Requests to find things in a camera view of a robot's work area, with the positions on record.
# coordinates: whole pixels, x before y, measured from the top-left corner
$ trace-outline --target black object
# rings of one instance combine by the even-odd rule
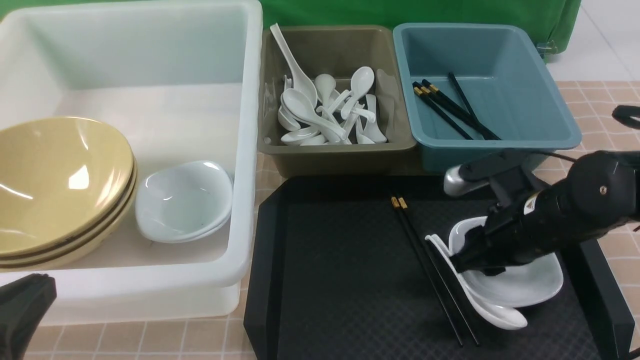
[[[258,359],[627,356],[635,323],[596,240],[562,250],[563,289],[521,309],[529,326],[503,331],[472,313],[482,346],[460,348],[442,330],[446,317],[403,230],[389,221],[389,188],[410,201],[420,235],[443,239],[495,204],[488,188],[453,199],[442,186],[440,176],[295,177],[265,200],[244,318]]]
[[[467,99],[467,96],[465,95],[464,91],[462,91],[462,87],[460,87],[460,84],[458,83],[456,76],[452,72],[450,72],[448,77],[449,77],[449,81],[453,84],[453,87],[456,89],[456,92],[458,93],[458,97],[460,97],[462,102],[465,104],[465,107],[467,108],[468,114],[471,119],[471,124],[467,123],[467,125],[473,127],[474,130],[480,133],[480,135],[482,135],[485,140],[500,140],[500,138],[496,134],[494,134],[493,131],[489,130],[486,126],[482,125],[480,120],[478,120],[478,117],[476,116],[476,113],[474,112],[473,108],[471,108],[471,104],[469,104],[469,100]]]
[[[442,91],[440,91],[440,89],[437,88],[434,84],[430,83],[426,79],[423,79],[422,87],[420,89],[422,90],[422,92],[427,92],[430,98],[432,98],[436,104],[440,105],[443,109],[447,110],[449,113],[462,120],[465,124],[473,127],[471,115],[469,115],[467,111],[461,108],[460,105],[451,100],[450,97],[446,96]]]
[[[640,129],[640,120],[638,120],[640,119],[640,107],[638,106],[618,105],[613,109],[611,117],[624,126]]]
[[[418,97],[422,99],[422,101],[424,101],[425,104],[427,104],[431,109],[433,109],[433,111],[435,111],[442,118],[442,120],[446,121],[447,124],[449,124],[460,135],[462,135],[462,137],[464,137],[467,140],[473,140],[473,138],[469,134],[467,134],[467,132],[464,131],[462,127],[460,127],[460,125],[456,124],[456,122],[453,121],[452,118],[450,118],[444,111],[442,111],[442,109],[438,107],[438,105],[435,104],[435,102],[433,102],[429,98],[426,92],[423,92],[420,89],[420,84],[418,84],[417,82],[413,83],[413,92],[415,92],[415,94],[418,95]]]
[[[48,275],[31,274],[0,288],[0,359],[24,357],[56,296],[56,281]]]
[[[596,151],[546,188],[524,167],[527,153],[508,150],[460,167],[462,180],[485,180],[497,196],[484,226],[469,231],[451,257],[459,272],[495,274],[639,221],[640,152]]]
[[[453,332],[456,335],[456,339],[458,340],[458,343],[460,344],[460,346],[463,346],[462,338],[460,337],[456,323],[451,317],[451,315],[449,314],[449,310],[445,305],[442,294],[440,294],[440,291],[438,290],[438,286],[436,285],[436,282],[433,280],[433,276],[431,275],[431,271],[429,270],[429,263],[431,263],[431,268],[435,269],[436,273],[438,274],[441,284],[447,290],[447,293],[449,294],[449,298],[453,301],[454,305],[456,306],[456,309],[458,310],[458,313],[462,317],[462,320],[465,322],[465,325],[467,326],[469,333],[471,333],[471,336],[473,337],[474,342],[476,343],[476,345],[480,345],[480,342],[478,342],[476,335],[474,334],[473,330],[471,329],[471,326],[469,325],[469,322],[465,318],[465,315],[462,313],[462,310],[460,309],[460,306],[458,305],[458,302],[456,301],[455,296],[451,293],[451,290],[449,289],[447,282],[442,277],[440,270],[436,266],[435,257],[431,252],[431,249],[428,248],[428,244],[426,243],[426,241],[420,238],[420,236],[418,235],[418,232],[415,230],[415,227],[411,222],[411,219],[409,218],[409,215],[406,213],[408,206],[404,201],[404,198],[402,198],[401,196],[399,197],[393,196],[391,197],[391,203],[398,215],[398,220],[400,220],[400,223],[403,226],[406,237],[409,240],[409,243],[413,249],[413,253],[418,259],[418,262],[422,267],[422,271],[424,271],[424,275],[429,279],[429,282],[431,283],[431,287],[433,288],[433,291],[436,293],[436,296],[438,297],[440,307],[442,308],[442,311],[444,311],[445,315],[447,316],[447,320],[449,321],[451,328],[453,329]]]

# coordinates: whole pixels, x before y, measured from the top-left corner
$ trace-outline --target sticker on robot arm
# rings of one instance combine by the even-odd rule
[[[532,213],[535,209],[536,209],[536,199],[538,198],[538,194],[540,192],[537,192],[533,195],[531,195],[527,201],[525,201],[524,203],[524,209],[522,210],[522,214],[526,215],[529,213]]]

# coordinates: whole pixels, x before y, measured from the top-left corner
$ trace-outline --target textured tray surface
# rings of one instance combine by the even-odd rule
[[[420,235],[445,241],[491,204],[428,192],[404,196]],[[387,200],[296,202],[286,216],[279,359],[599,359],[567,275],[556,297],[522,310],[529,326],[520,331],[497,329],[465,304],[481,346],[458,321],[460,348]]]

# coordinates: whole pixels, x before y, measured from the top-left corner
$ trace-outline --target plastic bin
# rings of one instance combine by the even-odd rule
[[[370,66],[376,81],[378,125],[389,142],[375,145],[286,146],[287,131],[277,112],[285,74],[291,77],[269,30],[262,38],[258,150],[271,155],[284,177],[321,174],[372,174],[390,171],[415,147],[394,54],[391,31],[381,26],[308,26],[282,28],[293,56],[310,78],[331,74],[337,90],[349,88],[355,70]]]
[[[208,238],[151,243],[131,209],[89,256],[47,271],[43,325],[218,316],[249,263],[262,10],[256,0],[141,1],[23,9],[0,23],[0,127],[52,115],[115,126],[142,181],[213,160],[234,178],[230,222]],[[0,274],[0,285],[27,275]]]
[[[505,148],[555,151],[582,140],[559,90],[529,37],[513,26],[402,24],[394,42],[409,121],[422,167],[449,167]],[[465,140],[413,92],[426,78],[458,101],[454,72],[478,119],[502,141]],[[457,120],[471,136],[479,134]],[[538,156],[534,166],[543,157]]]

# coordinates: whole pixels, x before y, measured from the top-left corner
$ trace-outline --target robotic arm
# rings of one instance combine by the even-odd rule
[[[451,257],[458,272],[497,275],[566,246],[640,221],[640,152],[596,151],[551,186],[526,170],[531,152],[505,150],[449,169],[445,193],[457,197],[491,186],[498,202],[484,226],[471,229]]]

